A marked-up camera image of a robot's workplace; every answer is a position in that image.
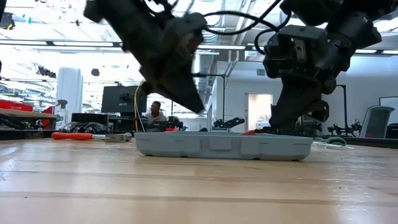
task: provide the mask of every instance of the wooden table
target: wooden table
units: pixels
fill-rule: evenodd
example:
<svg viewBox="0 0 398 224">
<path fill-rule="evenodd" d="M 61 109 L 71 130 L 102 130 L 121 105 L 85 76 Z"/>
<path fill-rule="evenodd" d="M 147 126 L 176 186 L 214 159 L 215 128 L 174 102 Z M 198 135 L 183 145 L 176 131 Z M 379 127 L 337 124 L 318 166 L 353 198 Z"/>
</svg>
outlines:
<svg viewBox="0 0 398 224">
<path fill-rule="evenodd" d="M 29 111 L 9 110 L 0 108 L 0 114 L 12 116 L 15 118 L 27 119 L 48 119 L 50 121 L 50 129 L 55 130 L 57 125 L 57 115 L 47 113 L 35 113 Z"/>
<path fill-rule="evenodd" d="M 0 142 L 1 224 L 395 224 L 397 196 L 395 149 L 267 162 L 146 157 L 134 142 Z"/>
</svg>

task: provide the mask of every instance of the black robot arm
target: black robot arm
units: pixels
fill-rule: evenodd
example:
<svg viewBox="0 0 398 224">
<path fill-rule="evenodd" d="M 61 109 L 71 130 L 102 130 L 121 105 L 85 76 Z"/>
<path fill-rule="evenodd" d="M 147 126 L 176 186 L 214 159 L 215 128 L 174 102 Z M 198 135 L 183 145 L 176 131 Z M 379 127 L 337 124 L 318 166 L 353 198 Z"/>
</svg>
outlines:
<svg viewBox="0 0 398 224">
<path fill-rule="evenodd" d="M 152 11 L 145 0 L 91 0 L 86 2 L 84 15 L 94 22 L 105 20 L 114 29 L 122 49 L 141 65 L 146 94 L 159 93 L 199 113 L 204 106 L 191 71 L 207 21 L 200 13 L 173 16 L 177 2 L 152 1 L 163 5 L 164 11 Z"/>
<path fill-rule="evenodd" d="M 283 84 L 270 125 L 291 133 L 303 114 L 326 121 L 329 108 L 322 94 L 333 93 L 336 77 L 349 69 L 357 49 L 381 41 L 373 21 L 397 5 L 393 0 L 284 0 L 283 12 L 293 12 L 306 26 L 286 26 L 264 47 L 268 77 Z M 325 29 L 315 27 L 325 22 Z"/>
</svg>

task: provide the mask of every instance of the gray plastic bin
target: gray plastic bin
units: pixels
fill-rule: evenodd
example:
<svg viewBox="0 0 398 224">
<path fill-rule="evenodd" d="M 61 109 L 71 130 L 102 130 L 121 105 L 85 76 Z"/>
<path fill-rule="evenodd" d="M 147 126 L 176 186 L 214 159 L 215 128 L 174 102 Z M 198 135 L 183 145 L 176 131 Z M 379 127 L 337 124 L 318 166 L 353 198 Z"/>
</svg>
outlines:
<svg viewBox="0 0 398 224">
<path fill-rule="evenodd" d="M 147 156 L 208 159 L 299 161 L 311 153 L 312 138 L 239 133 L 134 133 L 137 149 Z"/>
</svg>

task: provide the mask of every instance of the yellow cable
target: yellow cable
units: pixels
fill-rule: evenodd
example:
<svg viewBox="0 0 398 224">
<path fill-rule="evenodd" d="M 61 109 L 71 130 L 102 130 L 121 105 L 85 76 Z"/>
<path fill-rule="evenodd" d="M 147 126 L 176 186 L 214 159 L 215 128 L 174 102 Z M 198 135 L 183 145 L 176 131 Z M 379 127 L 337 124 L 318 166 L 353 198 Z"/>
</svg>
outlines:
<svg viewBox="0 0 398 224">
<path fill-rule="evenodd" d="M 138 122 L 137 122 L 137 93 L 138 93 L 139 86 L 136 89 L 134 94 L 134 119 L 136 120 L 136 131 L 138 131 Z"/>
</svg>

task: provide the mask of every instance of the person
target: person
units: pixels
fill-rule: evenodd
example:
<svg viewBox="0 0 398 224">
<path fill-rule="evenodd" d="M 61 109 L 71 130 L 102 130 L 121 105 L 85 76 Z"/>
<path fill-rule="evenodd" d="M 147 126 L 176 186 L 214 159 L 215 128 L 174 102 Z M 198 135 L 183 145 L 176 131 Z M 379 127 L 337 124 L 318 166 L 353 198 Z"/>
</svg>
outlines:
<svg viewBox="0 0 398 224">
<path fill-rule="evenodd" d="M 150 113 L 147 113 L 145 117 L 148 119 L 148 124 L 152 124 L 154 121 L 167 121 L 166 116 L 160 111 L 162 104 L 159 101 L 155 101 L 150 106 Z M 157 128 L 147 129 L 150 132 L 162 131 Z"/>
</svg>

